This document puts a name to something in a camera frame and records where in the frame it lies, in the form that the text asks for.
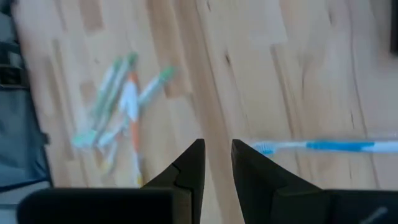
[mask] wooden floor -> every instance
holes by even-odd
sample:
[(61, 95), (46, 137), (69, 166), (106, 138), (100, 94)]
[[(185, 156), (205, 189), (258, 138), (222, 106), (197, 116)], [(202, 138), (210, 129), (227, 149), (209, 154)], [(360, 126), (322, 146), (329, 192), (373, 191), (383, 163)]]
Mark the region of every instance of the wooden floor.
[[(388, 54), (389, 0), (19, 0), (14, 10), (56, 186), (127, 187), (69, 143), (103, 73), (139, 54), (139, 82), (168, 65), (173, 82), (145, 112), (144, 175), (196, 138), (207, 150), (203, 223), (242, 223), (232, 138), (396, 138), (398, 60)], [(398, 189), (398, 156), (278, 154), (325, 188)]]

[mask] pile of toothbrushes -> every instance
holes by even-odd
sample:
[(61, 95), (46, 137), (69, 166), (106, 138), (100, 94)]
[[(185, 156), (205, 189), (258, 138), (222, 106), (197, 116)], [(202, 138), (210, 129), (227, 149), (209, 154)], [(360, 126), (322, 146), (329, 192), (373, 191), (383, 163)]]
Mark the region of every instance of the pile of toothbrushes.
[[(134, 147), (131, 158), (132, 184), (140, 187), (142, 174), (139, 167), (139, 112), (175, 72), (173, 67), (165, 69), (139, 93), (136, 60), (137, 54), (131, 53), (125, 58), (115, 60), (106, 71), (90, 111), (90, 126), (73, 137), (72, 145), (80, 151), (99, 150), (104, 158), (101, 170), (103, 174), (109, 174), (114, 167), (118, 139), (129, 133)], [(115, 114), (122, 119), (111, 129), (109, 122)]]
[(250, 146), (265, 156), (271, 156), (279, 150), (370, 153), (398, 152), (398, 141), (258, 141), (250, 144)]

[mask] gray fabric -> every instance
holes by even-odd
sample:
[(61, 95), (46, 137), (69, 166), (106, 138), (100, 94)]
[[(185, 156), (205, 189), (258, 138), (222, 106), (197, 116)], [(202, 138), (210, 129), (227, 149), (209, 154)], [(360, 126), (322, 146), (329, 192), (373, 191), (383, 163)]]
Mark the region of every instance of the gray fabric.
[(46, 177), (42, 135), (30, 95), (0, 91), (0, 187)]

